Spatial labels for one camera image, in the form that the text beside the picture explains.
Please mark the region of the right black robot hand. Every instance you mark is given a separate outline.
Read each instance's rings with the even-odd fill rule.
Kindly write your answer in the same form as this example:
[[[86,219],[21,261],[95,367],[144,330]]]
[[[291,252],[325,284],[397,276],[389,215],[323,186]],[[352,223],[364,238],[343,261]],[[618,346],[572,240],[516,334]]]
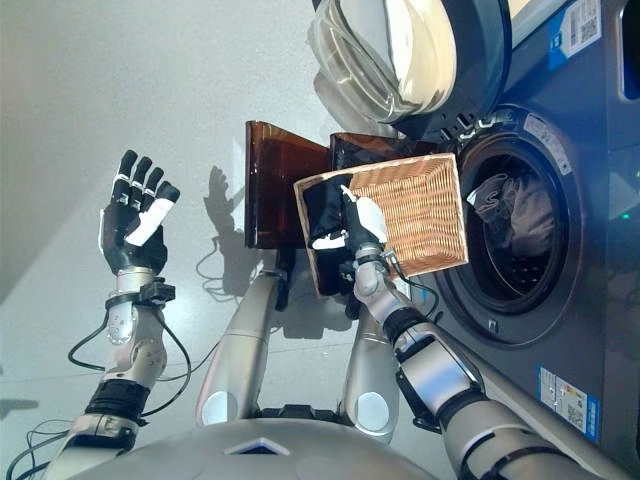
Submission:
[[[371,198],[357,196],[346,185],[339,186],[342,225],[333,232],[311,241],[315,251],[346,248],[356,254],[365,244],[380,250],[388,241],[388,231],[381,207]]]

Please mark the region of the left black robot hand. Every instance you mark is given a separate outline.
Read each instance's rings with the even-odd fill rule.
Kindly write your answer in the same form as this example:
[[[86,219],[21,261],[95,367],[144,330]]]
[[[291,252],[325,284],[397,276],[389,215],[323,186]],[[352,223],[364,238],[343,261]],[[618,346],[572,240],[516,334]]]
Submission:
[[[109,202],[100,212],[98,245],[113,274],[134,267],[162,271],[168,259],[163,222],[179,197],[162,168],[147,156],[125,151]]]

